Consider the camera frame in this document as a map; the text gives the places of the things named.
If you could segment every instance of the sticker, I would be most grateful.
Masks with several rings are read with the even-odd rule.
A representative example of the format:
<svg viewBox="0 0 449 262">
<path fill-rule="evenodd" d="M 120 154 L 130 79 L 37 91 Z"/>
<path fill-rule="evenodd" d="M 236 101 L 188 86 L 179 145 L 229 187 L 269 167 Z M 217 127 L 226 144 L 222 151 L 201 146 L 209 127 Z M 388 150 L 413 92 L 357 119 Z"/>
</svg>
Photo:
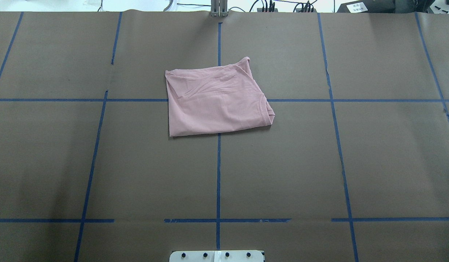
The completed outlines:
<svg viewBox="0 0 449 262">
<path fill-rule="evenodd" d="M 351 12 L 351 13 L 361 13 L 361 12 L 368 11 L 364 2 L 346 5 L 346 7 L 349 9 L 349 12 Z"/>
</svg>

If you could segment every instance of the vertical blue line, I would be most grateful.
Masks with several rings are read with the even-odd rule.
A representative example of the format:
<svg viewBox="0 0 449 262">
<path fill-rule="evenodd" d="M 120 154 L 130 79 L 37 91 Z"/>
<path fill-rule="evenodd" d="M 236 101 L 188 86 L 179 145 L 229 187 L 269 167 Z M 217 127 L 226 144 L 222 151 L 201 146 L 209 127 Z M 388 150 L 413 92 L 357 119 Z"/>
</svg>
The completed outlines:
<svg viewBox="0 0 449 262">
<path fill-rule="evenodd" d="M 328 73 L 328 61 L 326 59 L 326 49 L 324 46 L 323 29 L 321 26 L 321 16 L 320 16 L 320 13 L 317 13 L 317 15 L 318 15 L 318 25 L 319 25 L 319 30 L 320 30 L 321 48 L 323 51 L 324 68 L 326 71 L 326 81 L 328 83 L 329 93 L 330 93 L 331 113 L 333 115 L 333 121 L 334 121 L 334 132 L 336 133 L 336 142 L 338 143 L 339 159 L 341 160 L 342 177 L 343 177 L 343 181 L 344 181 L 344 196 L 346 198 L 347 215 L 349 217 L 349 227 L 351 230 L 352 248 L 354 250 L 354 259 L 356 262 L 358 262 L 359 256 L 357 253 L 357 242 L 355 240 L 354 222 L 352 221 L 351 201 L 349 199 L 349 189 L 347 188 L 346 169 L 344 168 L 344 159 L 343 159 L 342 149 L 341 149 L 341 140 L 339 139 L 338 120 L 336 119 L 336 109 L 334 108 L 334 98 L 333 98 L 333 92 L 331 89 L 331 79 L 330 79 L 330 75 Z"/>
<path fill-rule="evenodd" d="M 448 119 L 448 124 L 449 124 L 448 107 L 446 106 L 446 102 L 444 101 L 443 93 L 441 92 L 440 83 L 438 82 L 438 78 L 436 77 L 436 73 L 434 71 L 433 64 L 431 63 L 430 55 L 429 55 L 429 52 L 428 52 L 428 49 L 427 49 L 427 44 L 425 43 L 425 40 L 424 40 L 424 35 L 422 33 L 422 27 L 420 25 L 419 15 L 418 15 L 417 12 L 415 13 L 415 21 L 417 22 L 417 27 L 418 27 L 418 30 L 419 30 L 419 35 L 420 35 L 420 39 L 422 41 L 422 45 L 424 46 L 425 55 L 427 56 L 427 60 L 429 62 L 430 70 L 431 70 L 431 73 L 433 75 L 434 83 L 436 84 L 436 88 L 438 88 L 438 93 L 439 93 L 440 98 L 441 98 L 441 103 L 443 104 L 444 111 L 446 111 L 446 118 Z"/>
<path fill-rule="evenodd" d="M 23 12 L 21 12 L 21 15 L 19 16 L 19 20 L 18 20 L 16 28 L 14 30 L 14 34 L 12 35 L 12 38 L 11 38 L 11 43 L 9 43 L 8 51 L 6 52 L 6 55 L 4 56 L 3 63 L 1 64 L 0 79 L 1 79 L 1 75 L 3 74 L 3 70 L 4 70 L 4 66 L 6 65 L 6 61 L 8 61 L 8 57 L 9 57 L 9 53 L 11 52 L 12 44 L 14 43 L 14 40 L 16 39 L 17 31 L 19 30 L 19 26 L 22 21 L 22 17 L 23 17 Z"/>
<path fill-rule="evenodd" d="M 113 57 L 111 58 L 112 65 L 114 64 L 114 56 L 116 55 L 116 46 L 118 45 L 119 28 L 121 28 L 121 19 L 122 19 L 122 12 L 119 12 L 118 28 L 116 29 L 116 37 L 114 38 L 114 45 L 113 45 Z"/>
<path fill-rule="evenodd" d="M 218 66 L 221 66 L 221 24 L 218 23 Z M 216 250 L 221 249 L 221 133 L 218 133 L 216 170 Z"/>
<path fill-rule="evenodd" d="M 106 101 L 108 99 L 108 90 L 105 92 L 105 97 L 103 99 L 103 107 L 101 108 L 100 121 L 98 123 L 97 139 L 95 140 L 95 149 L 93 150 L 93 157 L 91 159 L 90 175 L 88 178 L 87 192 L 85 194 L 85 202 L 83 204 L 82 221 L 80 222 L 79 235 L 77 239 L 76 253 L 74 256 L 74 262 L 78 261 L 78 256 L 80 253 L 80 244 L 82 243 L 83 226 L 85 224 L 85 217 L 87 214 L 88 199 L 90 197 L 91 181 L 93 180 L 93 172 L 95 170 L 95 160 L 98 154 L 98 145 L 100 143 L 101 125 L 103 124 L 103 118 L 105 117 Z"/>
</svg>

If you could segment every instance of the folded pink fabric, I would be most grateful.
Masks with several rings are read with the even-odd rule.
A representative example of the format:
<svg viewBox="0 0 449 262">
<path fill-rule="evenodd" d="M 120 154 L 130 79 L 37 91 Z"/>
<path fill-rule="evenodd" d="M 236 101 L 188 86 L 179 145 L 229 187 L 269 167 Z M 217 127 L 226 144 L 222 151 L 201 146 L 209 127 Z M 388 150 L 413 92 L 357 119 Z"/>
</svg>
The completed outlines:
<svg viewBox="0 0 449 262">
<path fill-rule="evenodd" d="M 169 136 L 231 132 L 273 123 L 250 58 L 203 69 L 166 71 Z"/>
</svg>

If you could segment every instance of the metal bracket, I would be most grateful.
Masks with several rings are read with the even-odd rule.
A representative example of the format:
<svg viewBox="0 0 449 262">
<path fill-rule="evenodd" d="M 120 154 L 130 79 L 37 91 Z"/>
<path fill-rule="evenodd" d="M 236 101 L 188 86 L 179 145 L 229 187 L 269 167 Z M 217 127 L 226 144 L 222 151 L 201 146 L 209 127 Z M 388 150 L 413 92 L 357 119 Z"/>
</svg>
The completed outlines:
<svg viewBox="0 0 449 262">
<path fill-rule="evenodd" d="M 260 250 L 174 251 L 169 262 L 264 262 Z"/>
<path fill-rule="evenodd" d="M 210 16 L 214 17 L 228 16 L 228 0 L 211 0 Z"/>
</svg>

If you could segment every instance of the gray cable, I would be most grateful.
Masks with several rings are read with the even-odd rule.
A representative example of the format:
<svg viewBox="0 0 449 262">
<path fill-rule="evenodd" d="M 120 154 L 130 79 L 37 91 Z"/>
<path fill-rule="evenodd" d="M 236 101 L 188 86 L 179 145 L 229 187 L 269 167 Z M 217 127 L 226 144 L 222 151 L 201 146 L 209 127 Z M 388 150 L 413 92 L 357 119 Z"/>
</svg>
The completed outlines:
<svg viewBox="0 0 449 262">
<path fill-rule="evenodd" d="M 172 5 L 174 0 L 169 0 L 169 5 L 163 10 L 163 12 L 166 12 Z"/>
</svg>

